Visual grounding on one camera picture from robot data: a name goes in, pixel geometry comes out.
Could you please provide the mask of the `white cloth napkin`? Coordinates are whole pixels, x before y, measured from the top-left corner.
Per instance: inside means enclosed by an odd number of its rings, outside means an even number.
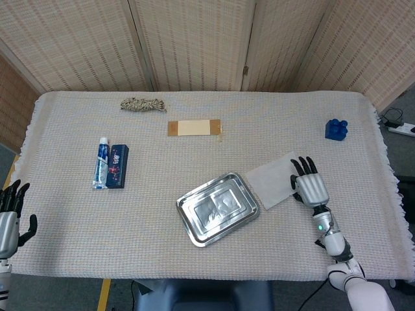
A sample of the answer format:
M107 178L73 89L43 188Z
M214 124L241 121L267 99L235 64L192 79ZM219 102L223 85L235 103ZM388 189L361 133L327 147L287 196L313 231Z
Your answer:
M297 175L291 159L296 154L289 152L277 160L261 165L245 174L248 183L266 210L276 206L294 194L291 176Z

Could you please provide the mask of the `blue toy building block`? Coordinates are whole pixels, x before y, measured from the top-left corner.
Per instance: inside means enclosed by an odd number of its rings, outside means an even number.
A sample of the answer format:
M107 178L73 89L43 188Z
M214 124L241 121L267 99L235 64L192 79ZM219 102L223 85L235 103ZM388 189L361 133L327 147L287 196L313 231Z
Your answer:
M346 120L329 120L325 127L325 138L334 141L343 141L347 136L347 126L348 122Z

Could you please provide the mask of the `toothpaste tube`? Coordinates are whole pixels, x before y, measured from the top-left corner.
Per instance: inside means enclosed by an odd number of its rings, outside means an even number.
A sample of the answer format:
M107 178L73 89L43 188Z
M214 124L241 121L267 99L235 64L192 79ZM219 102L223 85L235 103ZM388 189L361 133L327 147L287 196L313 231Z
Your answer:
M99 149L97 152L97 161L95 165L95 174L93 178L94 189L105 189L106 180L108 175L108 155L109 144L107 137L101 137L99 143Z

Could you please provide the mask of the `dark blue toothpaste box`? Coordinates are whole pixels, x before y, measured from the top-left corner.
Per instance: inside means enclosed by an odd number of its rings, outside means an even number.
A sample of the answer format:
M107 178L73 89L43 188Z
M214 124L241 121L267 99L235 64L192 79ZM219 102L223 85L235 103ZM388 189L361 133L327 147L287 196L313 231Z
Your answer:
M115 144L111 147L106 178L107 188L122 189L125 187L128 154L129 148L125 144Z

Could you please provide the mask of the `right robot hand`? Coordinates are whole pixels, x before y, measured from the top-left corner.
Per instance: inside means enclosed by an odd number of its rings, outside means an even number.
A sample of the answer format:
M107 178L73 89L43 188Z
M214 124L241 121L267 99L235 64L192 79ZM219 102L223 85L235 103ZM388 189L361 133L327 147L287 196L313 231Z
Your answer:
M294 198L310 208L326 205L329 202L329 194L314 161L308 156L290 161L298 173L290 176Z

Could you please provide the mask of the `white power strip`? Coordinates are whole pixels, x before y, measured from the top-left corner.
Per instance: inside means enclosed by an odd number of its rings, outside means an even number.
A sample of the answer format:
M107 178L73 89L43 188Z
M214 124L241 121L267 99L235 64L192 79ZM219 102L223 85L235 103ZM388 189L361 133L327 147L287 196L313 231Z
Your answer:
M404 122L403 125L398 126L396 128L388 127L388 131L392 133L398 133L401 135L407 135L410 137L415 137L415 124L410 124Z

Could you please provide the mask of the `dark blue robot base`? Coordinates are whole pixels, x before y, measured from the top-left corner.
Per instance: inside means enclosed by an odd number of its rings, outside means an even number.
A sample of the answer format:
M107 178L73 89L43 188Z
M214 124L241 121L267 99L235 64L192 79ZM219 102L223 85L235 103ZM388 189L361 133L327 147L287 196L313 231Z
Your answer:
M274 311L271 281L161 279L132 289L132 311Z

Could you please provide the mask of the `black object beside table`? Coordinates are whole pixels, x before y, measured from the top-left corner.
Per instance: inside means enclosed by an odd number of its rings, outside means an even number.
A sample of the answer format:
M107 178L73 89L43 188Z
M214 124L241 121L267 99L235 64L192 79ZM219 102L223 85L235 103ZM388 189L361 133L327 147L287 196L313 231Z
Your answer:
M398 193L402 196L402 206L405 211L405 219L410 224L415 224L415 177L397 176Z

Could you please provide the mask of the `stainless steel tray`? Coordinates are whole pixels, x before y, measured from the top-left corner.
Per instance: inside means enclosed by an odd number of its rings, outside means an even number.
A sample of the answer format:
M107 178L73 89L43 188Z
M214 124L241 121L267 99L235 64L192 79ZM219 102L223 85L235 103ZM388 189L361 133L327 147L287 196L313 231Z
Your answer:
M191 242L204 248L259 216L260 206L236 172L223 174L184 194L176 209Z

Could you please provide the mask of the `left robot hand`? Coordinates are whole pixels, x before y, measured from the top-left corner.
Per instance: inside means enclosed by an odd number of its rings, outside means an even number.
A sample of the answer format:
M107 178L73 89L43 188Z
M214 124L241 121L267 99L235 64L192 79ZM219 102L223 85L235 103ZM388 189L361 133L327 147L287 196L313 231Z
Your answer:
M18 179L4 190L0 190L0 260L11 258L23 247L38 230L38 219L35 214L29 218L29 229L20 234L20 218L26 192L30 183L21 185Z

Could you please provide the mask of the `white woven tablecloth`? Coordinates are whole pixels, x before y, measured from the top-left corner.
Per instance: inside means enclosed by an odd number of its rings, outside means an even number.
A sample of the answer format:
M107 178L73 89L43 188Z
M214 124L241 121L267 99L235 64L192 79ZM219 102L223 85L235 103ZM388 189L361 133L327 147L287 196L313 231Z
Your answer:
M35 103L13 179L30 183L21 214L36 236L12 257L16 273L50 277L317 281L331 257L315 244L312 210L287 198L204 248L176 201L228 172L289 152L309 156L329 208L369 279L415 279L415 248L375 108L350 91L134 93L166 112L121 109L129 92L55 91ZM167 135L169 121L220 119L221 135ZM325 138L331 119L343 141ZM94 189L101 137L129 148L122 189Z

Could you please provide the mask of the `woven folding screen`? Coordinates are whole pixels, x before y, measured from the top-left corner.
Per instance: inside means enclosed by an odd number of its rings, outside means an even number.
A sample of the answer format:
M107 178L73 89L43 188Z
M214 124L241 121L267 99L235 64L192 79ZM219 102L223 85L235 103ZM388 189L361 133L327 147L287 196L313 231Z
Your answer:
M0 0L0 56L50 91L415 85L415 0Z

